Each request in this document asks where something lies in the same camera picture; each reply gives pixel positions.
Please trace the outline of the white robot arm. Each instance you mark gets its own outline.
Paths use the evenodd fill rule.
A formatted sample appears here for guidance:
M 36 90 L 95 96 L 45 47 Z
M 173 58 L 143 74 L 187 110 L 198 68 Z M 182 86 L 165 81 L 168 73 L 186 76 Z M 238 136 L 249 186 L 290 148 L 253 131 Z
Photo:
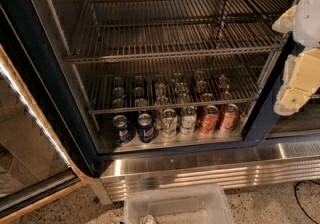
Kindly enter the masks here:
M 277 32 L 291 32 L 304 47 L 285 61 L 283 84 L 276 96 L 274 112 L 289 116 L 298 112 L 320 88 L 320 0 L 299 0 L 272 25 Z

